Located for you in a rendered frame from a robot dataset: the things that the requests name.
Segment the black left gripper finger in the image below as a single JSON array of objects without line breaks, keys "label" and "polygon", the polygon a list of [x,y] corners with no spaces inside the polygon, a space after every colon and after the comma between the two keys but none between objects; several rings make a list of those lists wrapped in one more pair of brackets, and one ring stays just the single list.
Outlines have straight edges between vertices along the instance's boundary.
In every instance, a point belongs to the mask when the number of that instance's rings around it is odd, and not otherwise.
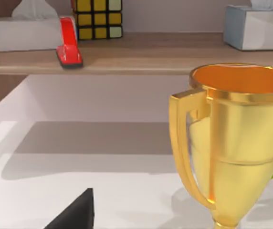
[{"label": "black left gripper finger", "polygon": [[93,188],[87,188],[44,229],[94,229]]}]

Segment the red stapler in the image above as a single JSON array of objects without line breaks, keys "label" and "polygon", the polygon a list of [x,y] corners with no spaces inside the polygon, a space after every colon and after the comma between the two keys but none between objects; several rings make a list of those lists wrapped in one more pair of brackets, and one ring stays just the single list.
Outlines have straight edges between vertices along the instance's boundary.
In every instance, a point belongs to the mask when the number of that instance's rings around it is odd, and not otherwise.
[{"label": "red stapler", "polygon": [[62,45],[56,48],[57,58],[64,69],[82,68],[83,58],[78,48],[75,21],[71,17],[60,18]]}]

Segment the wooden shelf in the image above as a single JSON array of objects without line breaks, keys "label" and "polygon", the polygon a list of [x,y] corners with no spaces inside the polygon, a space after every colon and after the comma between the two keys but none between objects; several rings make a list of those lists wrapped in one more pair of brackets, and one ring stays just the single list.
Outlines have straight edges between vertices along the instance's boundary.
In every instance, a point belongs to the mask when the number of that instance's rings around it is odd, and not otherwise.
[{"label": "wooden shelf", "polygon": [[[0,0],[8,16],[20,0]],[[0,52],[0,101],[30,74],[183,75],[215,62],[273,65],[273,51],[241,52],[220,33],[127,33],[122,39],[80,45],[84,68],[64,70],[55,51]]]}]

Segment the gold trophy cup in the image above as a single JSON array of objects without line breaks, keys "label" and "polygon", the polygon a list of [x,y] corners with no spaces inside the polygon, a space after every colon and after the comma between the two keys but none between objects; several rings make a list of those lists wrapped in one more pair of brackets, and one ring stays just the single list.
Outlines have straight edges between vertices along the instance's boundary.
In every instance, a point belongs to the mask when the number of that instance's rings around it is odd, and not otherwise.
[{"label": "gold trophy cup", "polygon": [[169,99],[169,132],[185,189],[214,229],[236,229],[273,178],[273,66],[217,63]]}]

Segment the yellow puzzle cube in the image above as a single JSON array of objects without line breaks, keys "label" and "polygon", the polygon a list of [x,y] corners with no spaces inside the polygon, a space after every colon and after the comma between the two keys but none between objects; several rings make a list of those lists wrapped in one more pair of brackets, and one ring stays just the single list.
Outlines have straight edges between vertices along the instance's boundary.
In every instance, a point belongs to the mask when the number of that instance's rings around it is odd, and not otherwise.
[{"label": "yellow puzzle cube", "polygon": [[71,0],[80,41],[123,37],[122,0]]}]

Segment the blue and white tissue box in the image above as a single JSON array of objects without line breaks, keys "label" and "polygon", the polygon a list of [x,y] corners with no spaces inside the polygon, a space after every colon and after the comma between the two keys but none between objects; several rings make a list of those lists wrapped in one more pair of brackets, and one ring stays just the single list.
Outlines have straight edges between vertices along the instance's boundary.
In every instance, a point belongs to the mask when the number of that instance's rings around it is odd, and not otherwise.
[{"label": "blue and white tissue box", "polygon": [[241,51],[273,50],[273,0],[250,1],[226,7],[223,41]]}]

